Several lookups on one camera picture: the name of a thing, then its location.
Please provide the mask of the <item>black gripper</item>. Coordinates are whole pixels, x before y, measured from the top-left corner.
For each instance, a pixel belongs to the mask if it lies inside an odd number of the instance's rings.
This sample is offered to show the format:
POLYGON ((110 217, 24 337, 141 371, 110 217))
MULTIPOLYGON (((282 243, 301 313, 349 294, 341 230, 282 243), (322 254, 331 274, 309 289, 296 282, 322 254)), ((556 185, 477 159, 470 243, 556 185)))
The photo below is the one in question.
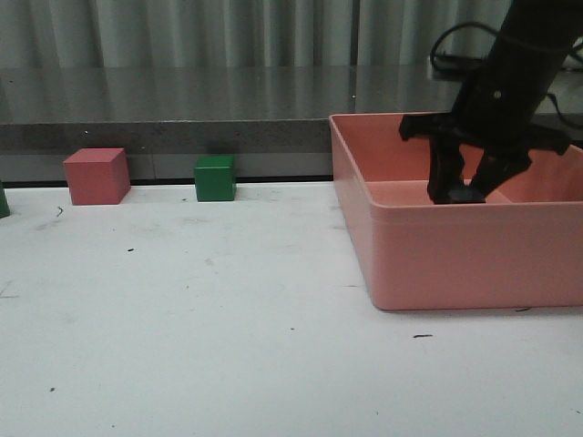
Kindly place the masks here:
POLYGON ((463 82, 451 111, 404 115, 401 139, 430 137, 429 198, 435 204, 463 202, 460 144, 485 151, 467 186, 467 203, 484 203, 494 190, 528 170, 529 150, 565 154, 567 134, 532 122, 547 89, 545 81, 532 84, 514 74, 475 71, 463 82))

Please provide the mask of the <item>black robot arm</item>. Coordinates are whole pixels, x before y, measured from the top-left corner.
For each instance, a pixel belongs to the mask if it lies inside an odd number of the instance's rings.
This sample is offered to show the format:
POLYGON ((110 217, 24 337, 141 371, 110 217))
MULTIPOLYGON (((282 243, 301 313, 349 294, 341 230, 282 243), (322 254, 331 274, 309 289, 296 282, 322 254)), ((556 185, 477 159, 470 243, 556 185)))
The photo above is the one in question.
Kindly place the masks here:
POLYGON ((566 153, 569 137, 532 117, 581 36, 581 2, 514 1, 451 111, 403 116, 401 139, 429 140, 427 192, 435 204, 482 203, 528 170, 530 151, 566 153))

